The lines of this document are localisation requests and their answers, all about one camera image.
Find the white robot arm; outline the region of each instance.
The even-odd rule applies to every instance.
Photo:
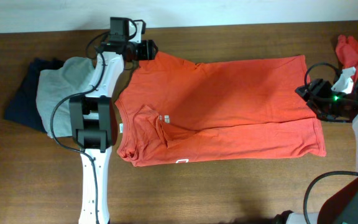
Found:
[[[338,74],[338,70],[332,65],[326,65]],[[306,76],[314,65],[305,75],[305,86],[299,87],[296,92],[306,101],[306,104],[317,114],[319,119],[332,122],[352,123],[352,128],[356,135],[356,172],[330,172],[316,178],[308,188],[304,202],[306,210],[307,196],[313,185],[319,180],[329,175],[354,175],[358,176],[358,80],[351,93],[335,92],[331,84],[322,79],[314,80],[310,84],[306,83]],[[348,120],[337,119],[338,117],[349,118]],[[307,218],[304,214],[292,213],[289,215],[286,224],[304,224]],[[319,213],[308,214],[310,223],[358,223],[358,178],[349,185],[333,195],[323,205]]]
[[[141,40],[145,32],[144,21],[117,17],[110,20],[109,40],[97,49],[97,64],[84,91],[86,94],[70,97],[69,103],[73,139],[81,147],[83,163],[79,224],[107,224],[110,221],[108,166],[117,136],[111,97],[125,62],[153,60],[158,52],[152,40]]]

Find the t-shirt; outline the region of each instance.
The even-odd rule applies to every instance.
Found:
[[[64,97],[87,90],[93,76],[92,60],[82,57],[69,58],[58,70],[41,71],[37,90],[37,109],[49,137],[50,116],[56,104]],[[53,131],[56,137],[72,136],[69,100],[56,110]]]
[[[305,56],[195,64],[141,61],[116,106],[117,153],[134,166],[325,156],[321,123],[295,89]]]
[[[63,64],[63,61],[55,58],[52,61],[35,58],[34,61],[30,63],[27,69],[27,75],[24,77],[19,89],[16,91],[14,98],[9,102],[8,107],[5,109],[4,119],[46,133],[36,105],[40,72],[46,69],[59,69]]]
[[[353,81],[356,82],[358,79],[358,41],[352,36],[339,35],[335,52],[343,68],[356,68],[356,73],[352,76]]]

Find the gray t-shirt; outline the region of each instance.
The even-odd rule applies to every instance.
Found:
[[[59,70],[42,70],[37,90],[37,109],[42,124],[50,132],[50,116],[56,104],[64,97],[86,90],[94,67],[88,58],[73,57],[68,59]],[[68,102],[60,105],[53,120],[53,130],[56,137],[71,136],[70,112]]]

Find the table surface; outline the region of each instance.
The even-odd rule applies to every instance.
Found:
[[[78,223],[82,197],[80,156],[47,135],[2,119],[4,108],[35,57],[85,56],[100,30],[0,34],[0,223]],[[358,21],[148,29],[159,49],[193,62],[223,62],[306,55],[307,65],[339,66],[339,34],[358,40]],[[328,69],[312,78],[333,79]],[[108,203],[112,223],[219,223],[301,212],[308,184],[332,170],[354,170],[356,143],[350,124],[323,123],[327,156],[241,159],[133,167],[113,153]],[[71,139],[64,139],[70,144]],[[351,179],[322,180],[309,210]]]

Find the black wire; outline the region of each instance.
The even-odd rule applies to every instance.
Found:
[[[86,45],[86,47],[85,47],[85,55],[86,55],[87,58],[92,59],[92,60],[96,59],[96,57],[98,56],[98,54],[96,54],[94,57],[90,57],[89,52],[88,52],[88,49],[89,49],[89,47],[91,46],[91,44],[92,44],[97,38],[99,38],[99,37],[101,37],[101,36],[103,36],[102,41],[105,41],[106,38],[107,38],[107,36],[109,35],[109,33],[110,33],[110,31],[106,31],[106,32],[103,32],[103,33],[97,35],[96,37],[93,37],[93,39],[92,39],[92,40]]]
[[[132,80],[132,77],[134,75],[134,72],[135,70],[139,67],[139,62],[136,62],[136,65],[134,64],[135,62],[133,62],[133,66],[132,66],[132,69],[131,69],[131,72],[129,73],[129,78],[128,78],[128,81],[125,83],[125,85],[123,86],[123,88],[121,89],[121,91],[117,94],[117,98],[119,98],[119,96],[121,95],[121,93],[129,86],[131,80]]]
[[[357,176],[358,177],[358,172],[353,172],[353,171],[332,171],[332,172],[327,172],[325,174],[321,174],[320,176],[316,177],[310,183],[308,189],[306,190],[305,197],[303,199],[303,216],[305,217],[306,224],[311,224],[310,220],[309,220],[309,216],[308,216],[308,199],[309,199],[309,194],[311,192],[311,189],[321,179],[323,179],[325,177],[332,176],[332,175],[351,175],[351,176]]]
[[[322,65],[332,68],[335,71],[336,75],[340,74],[340,70],[338,68],[336,68],[334,65],[331,65],[330,63],[321,62],[321,63],[316,63],[316,64],[312,65],[306,71],[305,79],[304,79],[305,88],[306,88],[306,91],[310,94],[310,97],[312,99],[316,99],[316,100],[318,100],[320,102],[334,103],[335,101],[342,101],[342,102],[352,103],[353,105],[358,106],[358,101],[357,100],[350,100],[350,99],[345,99],[345,98],[338,98],[337,100],[334,100],[333,98],[322,98],[322,97],[316,96],[314,93],[312,93],[310,91],[309,84],[308,84],[308,75],[309,75],[310,71],[312,71],[312,69],[314,69],[315,67],[318,67],[318,66],[322,66]],[[336,119],[323,119],[323,120],[329,121],[329,122],[337,122],[337,123],[351,123],[350,120],[336,120]]]
[[[87,153],[85,153],[85,152],[83,152],[83,151],[81,151],[81,150],[79,150],[79,149],[74,149],[74,148],[72,148],[72,147],[69,147],[69,146],[66,146],[66,145],[62,144],[62,143],[56,138],[55,131],[53,130],[53,119],[54,119],[54,117],[55,117],[56,111],[57,111],[57,109],[59,108],[59,106],[62,105],[64,102],[66,102],[66,100],[69,100],[70,98],[73,98],[73,97],[75,97],[75,96],[83,96],[83,95],[86,95],[86,94],[88,94],[88,93],[91,93],[91,92],[95,91],[95,90],[99,87],[99,85],[100,85],[100,83],[101,83],[101,81],[102,81],[102,79],[103,79],[104,71],[105,71],[105,68],[106,68],[106,64],[105,64],[105,62],[104,62],[103,53],[102,53],[102,52],[99,52],[99,54],[100,54],[100,56],[101,56],[101,58],[102,58],[102,66],[103,66],[103,67],[102,67],[102,72],[101,72],[101,74],[100,74],[100,78],[99,78],[97,84],[96,84],[95,86],[93,86],[92,89],[90,89],[90,90],[88,90],[88,91],[85,91],[85,92],[83,92],[83,93],[75,93],[75,94],[72,94],[72,95],[70,95],[70,96],[64,97],[62,100],[60,100],[60,101],[56,104],[56,106],[54,107],[54,109],[53,109],[53,111],[52,111],[52,114],[51,114],[51,116],[50,116],[50,132],[51,132],[51,134],[52,134],[53,140],[55,140],[55,142],[56,142],[59,146],[65,148],[65,149],[68,149],[68,150],[70,150],[70,151],[73,151],[73,152],[78,152],[78,153],[80,153],[80,154],[86,156],[86,157],[91,161],[92,170],[93,170],[93,178],[94,178],[95,197],[96,197],[96,198],[95,198],[96,224],[99,224],[99,217],[98,217],[98,199],[99,199],[99,195],[98,195],[98,194],[99,194],[99,192],[98,192],[98,180],[97,180],[97,178],[96,178],[96,168],[95,168],[95,165],[94,165],[94,159],[93,159],[90,155],[88,155]]]

